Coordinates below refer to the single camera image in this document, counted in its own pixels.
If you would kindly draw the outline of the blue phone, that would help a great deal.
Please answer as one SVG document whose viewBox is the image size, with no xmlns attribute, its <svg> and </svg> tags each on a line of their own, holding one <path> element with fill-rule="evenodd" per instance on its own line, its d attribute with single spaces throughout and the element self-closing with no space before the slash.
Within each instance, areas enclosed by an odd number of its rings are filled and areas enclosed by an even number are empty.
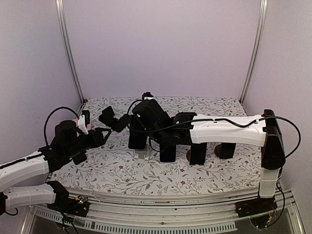
<svg viewBox="0 0 312 234">
<path fill-rule="evenodd" d="M 172 163 L 176 160 L 176 146 L 165 147 L 160 145 L 160 162 L 162 163 Z"/>
<path fill-rule="evenodd" d="M 146 147 L 147 136 L 145 134 L 132 134 L 129 135 L 128 147 L 134 150 L 143 150 Z"/>
</svg>

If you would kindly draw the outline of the white silver stand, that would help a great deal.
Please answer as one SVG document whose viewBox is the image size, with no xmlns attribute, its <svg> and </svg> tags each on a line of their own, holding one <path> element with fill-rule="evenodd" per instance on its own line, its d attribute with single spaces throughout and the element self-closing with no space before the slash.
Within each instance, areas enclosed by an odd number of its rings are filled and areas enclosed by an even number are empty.
<svg viewBox="0 0 312 234">
<path fill-rule="evenodd" d="M 151 148 L 149 144 L 145 145 L 145 148 L 142 150 L 134 150 L 133 161 L 137 163 L 147 164 L 149 162 L 149 157 L 151 156 Z"/>
</svg>

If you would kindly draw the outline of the dark round base stand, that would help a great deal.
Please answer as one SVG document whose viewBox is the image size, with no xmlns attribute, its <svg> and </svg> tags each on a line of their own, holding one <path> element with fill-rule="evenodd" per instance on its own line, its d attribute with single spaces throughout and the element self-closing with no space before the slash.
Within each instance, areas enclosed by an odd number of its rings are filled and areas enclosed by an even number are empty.
<svg viewBox="0 0 312 234">
<path fill-rule="evenodd" d="M 191 150 L 188 150 L 186 153 L 186 158 L 188 161 L 190 161 L 190 157 L 191 157 Z"/>
</svg>

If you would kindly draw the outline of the teal phone dark screen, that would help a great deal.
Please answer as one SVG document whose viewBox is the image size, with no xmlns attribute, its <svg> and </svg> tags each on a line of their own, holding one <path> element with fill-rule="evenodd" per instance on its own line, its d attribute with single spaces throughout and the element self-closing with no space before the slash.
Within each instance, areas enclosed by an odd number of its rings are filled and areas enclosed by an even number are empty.
<svg viewBox="0 0 312 234">
<path fill-rule="evenodd" d="M 192 144 L 190 149 L 190 165 L 204 165 L 207 143 Z"/>
</svg>

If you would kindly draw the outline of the black folding phone stand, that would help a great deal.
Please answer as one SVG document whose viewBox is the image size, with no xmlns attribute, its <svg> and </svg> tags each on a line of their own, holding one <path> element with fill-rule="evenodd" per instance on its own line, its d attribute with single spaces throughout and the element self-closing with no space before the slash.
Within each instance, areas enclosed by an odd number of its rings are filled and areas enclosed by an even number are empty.
<svg viewBox="0 0 312 234">
<path fill-rule="evenodd" d="M 103 111 L 102 114 L 98 117 L 98 120 L 105 124 L 108 127 L 113 127 L 114 125 L 117 124 L 118 119 L 115 118 L 115 112 L 112 108 L 112 106 L 106 107 Z"/>
</svg>

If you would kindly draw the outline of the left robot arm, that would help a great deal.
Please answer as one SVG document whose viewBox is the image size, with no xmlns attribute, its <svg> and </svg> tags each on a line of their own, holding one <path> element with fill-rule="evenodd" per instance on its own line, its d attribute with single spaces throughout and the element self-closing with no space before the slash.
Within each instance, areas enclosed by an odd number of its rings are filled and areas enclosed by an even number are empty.
<svg viewBox="0 0 312 234">
<path fill-rule="evenodd" d="M 70 162 L 86 160 L 86 152 L 103 146 L 111 129 L 87 129 L 72 120 L 62 121 L 55 127 L 51 145 L 0 167 L 0 213 L 22 206 L 47 204 L 52 210 L 65 213 L 80 202 L 69 197 L 69 192 L 58 181 L 41 185 L 16 187 L 29 178 L 55 172 Z"/>
</svg>

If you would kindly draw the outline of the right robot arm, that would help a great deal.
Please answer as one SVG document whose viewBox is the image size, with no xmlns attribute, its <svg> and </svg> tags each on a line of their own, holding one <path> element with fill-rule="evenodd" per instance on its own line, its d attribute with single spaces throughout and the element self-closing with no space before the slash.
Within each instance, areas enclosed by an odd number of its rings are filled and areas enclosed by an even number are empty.
<svg viewBox="0 0 312 234">
<path fill-rule="evenodd" d="M 221 144 L 220 159 L 232 158 L 236 144 L 261 149 L 261 173 L 258 198 L 252 202 L 261 213 L 271 204 L 279 172 L 286 162 L 282 134 L 273 110 L 246 117 L 213 117 L 195 112 L 180 112 L 170 117 L 152 97 L 145 97 L 130 115 L 128 147 L 143 150 L 147 140 L 159 144 L 160 161 L 174 162 L 176 146 L 189 145 L 190 164 L 205 162 L 207 145 Z"/>
</svg>

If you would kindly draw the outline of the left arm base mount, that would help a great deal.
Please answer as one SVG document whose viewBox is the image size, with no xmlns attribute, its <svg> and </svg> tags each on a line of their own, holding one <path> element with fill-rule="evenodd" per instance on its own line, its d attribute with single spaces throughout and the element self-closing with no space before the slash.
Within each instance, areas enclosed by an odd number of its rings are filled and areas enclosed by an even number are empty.
<svg viewBox="0 0 312 234">
<path fill-rule="evenodd" d="M 70 198 L 69 192 L 58 181 L 48 181 L 47 184 L 51 186 L 55 194 L 54 202 L 47 204 L 48 209 L 61 214 L 70 214 L 80 217 L 87 216 L 90 206 L 87 197 L 78 196 L 76 198 Z"/>
</svg>

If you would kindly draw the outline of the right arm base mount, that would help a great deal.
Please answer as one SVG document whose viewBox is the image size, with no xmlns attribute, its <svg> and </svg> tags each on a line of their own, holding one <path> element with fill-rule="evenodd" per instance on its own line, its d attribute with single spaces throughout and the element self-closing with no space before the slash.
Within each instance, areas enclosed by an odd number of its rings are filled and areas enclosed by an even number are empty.
<svg viewBox="0 0 312 234">
<path fill-rule="evenodd" d="M 239 218 L 249 217 L 251 225 L 258 229 L 266 229 L 275 224 L 282 216 L 286 201 L 283 199 L 281 211 L 277 214 L 275 198 L 254 198 L 235 203 L 235 212 Z"/>
</svg>

